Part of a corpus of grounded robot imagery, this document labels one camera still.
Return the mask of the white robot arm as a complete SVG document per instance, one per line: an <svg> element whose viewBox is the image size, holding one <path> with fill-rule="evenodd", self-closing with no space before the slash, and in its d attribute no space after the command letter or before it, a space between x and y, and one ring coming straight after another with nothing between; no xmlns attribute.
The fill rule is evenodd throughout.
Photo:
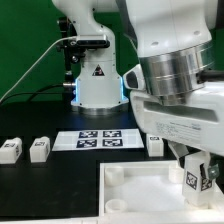
<svg viewBox="0 0 224 224"><path fill-rule="evenodd" d="M224 155L224 82L200 78L213 66L206 0L52 2L77 32L72 45L86 51L72 106L112 109L128 88L143 132ZM138 63L121 78L115 76L115 36L94 19L96 11L119 12L137 44Z"/></svg>

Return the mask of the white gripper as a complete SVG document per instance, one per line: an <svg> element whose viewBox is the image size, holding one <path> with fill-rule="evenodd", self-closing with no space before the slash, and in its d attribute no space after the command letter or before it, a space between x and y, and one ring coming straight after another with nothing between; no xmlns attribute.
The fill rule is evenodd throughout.
<svg viewBox="0 0 224 224"><path fill-rule="evenodd" d="M140 91L132 91L130 99L141 131L169 140L180 167L189 154L185 145L224 156L223 91L194 91L188 95L187 104L179 106L162 106L155 97ZM220 174L219 165L203 157L199 168L201 186L212 187Z"/></svg>

